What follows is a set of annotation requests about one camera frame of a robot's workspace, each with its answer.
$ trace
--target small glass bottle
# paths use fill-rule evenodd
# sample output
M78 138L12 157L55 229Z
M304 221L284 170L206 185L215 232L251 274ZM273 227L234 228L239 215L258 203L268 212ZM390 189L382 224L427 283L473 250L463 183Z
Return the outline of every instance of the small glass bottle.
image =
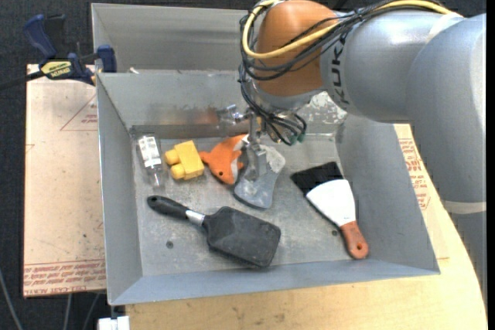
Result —
M163 187L163 160L159 140L154 134L145 134L138 139L138 153L153 187Z

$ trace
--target cardboard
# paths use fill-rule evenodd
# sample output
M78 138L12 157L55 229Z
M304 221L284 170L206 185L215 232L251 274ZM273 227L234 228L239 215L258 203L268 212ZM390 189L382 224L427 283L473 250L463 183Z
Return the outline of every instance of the cardboard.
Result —
M27 84L25 191L24 297L105 289L95 87Z

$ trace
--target brush handle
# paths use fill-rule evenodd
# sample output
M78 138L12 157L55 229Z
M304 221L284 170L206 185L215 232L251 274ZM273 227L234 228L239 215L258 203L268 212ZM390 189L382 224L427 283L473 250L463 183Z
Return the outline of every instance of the brush handle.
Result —
M364 259L368 255L368 244L364 239L356 220L340 227L349 254L355 259Z
M190 209L173 199L162 196L149 196L148 205L158 213L175 217L176 219L189 219L187 211Z

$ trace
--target desk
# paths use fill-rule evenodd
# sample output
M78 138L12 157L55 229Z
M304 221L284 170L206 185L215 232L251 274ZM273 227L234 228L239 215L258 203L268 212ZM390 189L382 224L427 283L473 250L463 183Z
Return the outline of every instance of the desk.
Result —
M94 119L93 100L94 88L81 83L40 79L28 85L26 297L105 286L97 133L94 122L89 122ZM76 124L83 127L72 128ZM425 173L411 153L410 131L403 126L396 130L411 177L418 180ZM480 288L463 242L431 183L423 180L415 188L440 275L128 305L131 329L487 328ZM34 261L36 255L42 260ZM30 270L30 264L45 270ZM86 267L74 268L81 264ZM63 270L64 265L73 267Z

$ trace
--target white cable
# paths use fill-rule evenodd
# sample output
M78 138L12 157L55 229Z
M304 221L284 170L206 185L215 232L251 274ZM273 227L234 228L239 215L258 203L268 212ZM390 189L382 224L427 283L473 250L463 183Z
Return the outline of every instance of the white cable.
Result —
M7 290L7 285L5 284L5 279L3 278L3 273L2 273L1 268L0 268L0 285L2 286L3 295L5 296L5 301L7 301L10 315L12 316L12 319L15 322L16 328L18 330L24 330L22 328L22 324L21 324L19 318L17 317L17 314L15 313L14 304L12 303L12 300L11 300L10 295L9 295L9 291Z

